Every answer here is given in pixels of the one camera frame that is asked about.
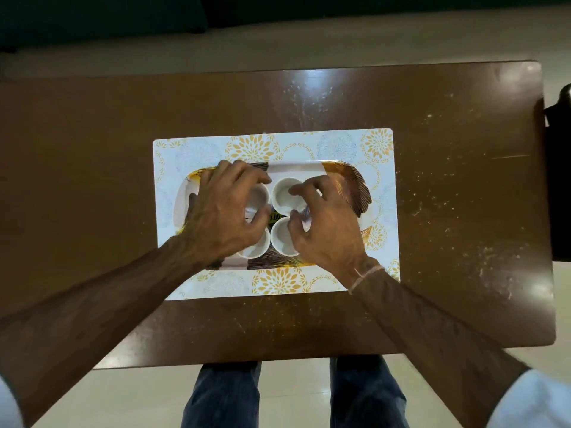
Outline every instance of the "white placemat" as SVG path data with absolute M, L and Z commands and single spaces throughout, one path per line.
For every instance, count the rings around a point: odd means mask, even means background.
M 395 157 L 391 129 L 328 130 L 239 136 L 171 138 L 153 142 L 156 229 L 161 246 L 177 231 L 173 205 L 183 180 L 222 159 L 246 162 L 340 160 L 354 165 L 367 183 L 375 221 L 366 248 L 400 280 Z M 318 266 L 264 270 L 203 271 L 167 300 L 345 291 Z

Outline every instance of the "white cup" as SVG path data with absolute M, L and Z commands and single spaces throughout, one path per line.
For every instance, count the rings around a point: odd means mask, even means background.
M 246 201 L 246 220 L 251 221 L 256 212 L 269 203 L 269 191 L 266 185 L 255 185 Z
M 291 235 L 289 234 L 289 229 L 287 224 L 289 222 L 289 216 L 281 218 L 272 227 L 272 232 L 270 234 L 270 240 L 275 250 L 286 257 L 295 257 L 299 255 L 294 248 L 294 242 L 291 240 Z
M 301 181 L 293 177 L 286 177 L 279 180 L 272 190 L 272 205 L 278 213 L 284 216 L 289 216 L 292 210 L 302 212 L 307 204 L 302 197 L 292 195 L 288 192 L 291 186 L 300 184 Z
M 252 246 L 248 246 L 246 249 L 239 251 L 238 255 L 243 259 L 257 259 L 261 257 L 269 248 L 269 230 L 266 228 L 264 235 L 258 242 Z

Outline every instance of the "tiled floor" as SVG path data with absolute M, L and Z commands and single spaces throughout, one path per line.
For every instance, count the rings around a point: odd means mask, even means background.
M 29 49 L 0 55 L 0 78 L 132 75 L 343 67 L 375 64 L 537 59 L 551 105 L 571 82 L 571 6 L 336 19 Z M 571 382 L 571 265 L 554 264 L 554 346 L 516 349 L 523 360 Z M 402 356 L 387 357 L 408 398 L 412 428 L 458 427 Z M 38 428 L 176 427 L 198 366 L 96 371 L 44 416 Z M 265 362 L 260 427 L 325 427 L 327 360 Z

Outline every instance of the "table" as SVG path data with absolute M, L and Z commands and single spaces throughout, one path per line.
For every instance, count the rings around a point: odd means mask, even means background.
M 0 315 L 156 247 L 158 138 L 392 128 L 401 279 L 505 347 L 555 339 L 535 62 L 0 82 Z M 346 292 L 165 302 L 98 367 L 396 352 Z

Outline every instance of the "blue jeans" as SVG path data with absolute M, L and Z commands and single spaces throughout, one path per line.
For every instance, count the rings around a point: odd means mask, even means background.
M 257 428 L 261 362 L 200 370 L 181 428 Z M 332 357 L 331 428 L 408 428 L 407 400 L 382 356 Z

